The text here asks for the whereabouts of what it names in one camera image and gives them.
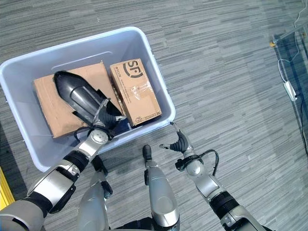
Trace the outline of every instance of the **yellow object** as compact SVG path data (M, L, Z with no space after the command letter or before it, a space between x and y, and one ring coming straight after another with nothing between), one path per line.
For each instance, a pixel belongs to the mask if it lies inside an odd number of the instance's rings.
M276 46L276 44L275 43L273 43L272 41L269 43L269 46L270 47L275 47Z
M11 193L8 183L6 182L5 176L0 167L0 210L13 203L14 197Z

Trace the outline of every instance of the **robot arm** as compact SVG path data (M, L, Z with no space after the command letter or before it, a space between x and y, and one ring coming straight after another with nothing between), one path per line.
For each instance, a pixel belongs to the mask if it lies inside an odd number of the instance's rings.
M195 153L187 136L175 123L171 122L171 124L175 127L179 140L174 144L161 144L160 147L183 153L184 159L178 160L177 169L186 171L197 190L220 219L224 229L227 231L269 231L260 225L243 206L239 205L215 178L216 169L212 175L208 174L201 156Z
M75 182L98 150L108 141L105 132L95 129L58 164L45 172L27 193L0 212L2 230L39 231L48 213L59 212L71 198Z

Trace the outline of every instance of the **gray carpet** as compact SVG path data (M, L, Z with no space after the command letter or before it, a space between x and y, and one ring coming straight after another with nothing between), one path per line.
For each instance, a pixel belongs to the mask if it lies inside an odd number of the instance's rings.
M292 29L300 0L2 0L0 62L66 41L124 26L148 37L176 107L176 121L199 153L220 154L217 178L258 221L273 230L308 230L308 160L292 104L269 47L273 34ZM300 22L308 19L308 12ZM0 91L1 167L16 199L38 177ZM167 127L101 156L114 196L111 227L150 216L141 148L153 147L179 203L182 231L222 231L219 219L160 150L176 134ZM206 165L214 158L205 158ZM88 187L89 166L64 210L45 230L75 230Z

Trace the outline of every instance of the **cardboard box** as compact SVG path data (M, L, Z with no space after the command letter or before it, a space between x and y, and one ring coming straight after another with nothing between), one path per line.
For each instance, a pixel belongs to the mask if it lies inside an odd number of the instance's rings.
M69 70L69 72L83 77L95 90L100 90L106 97L111 98L112 104L120 112L123 112L102 62ZM34 86L42 111L54 138L87 126L86 123L72 114L74 109L58 95L53 75L35 79Z
M140 59L113 64L110 70L131 126L161 115L159 104Z

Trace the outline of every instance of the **plastic storage bin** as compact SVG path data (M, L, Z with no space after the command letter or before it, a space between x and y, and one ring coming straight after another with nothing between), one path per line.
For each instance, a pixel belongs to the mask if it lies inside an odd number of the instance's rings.
M78 39L7 60L0 66L0 83L33 163L39 170L46 171L63 158L72 149L74 137L52 138L34 91L33 80L59 70L95 64L100 60L109 71L111 64L136 58L142 60L162 116L149 124L115 136L100 150L103 153L162 128L175 117L175 108L165 82L146 35L140 29L125 27Z

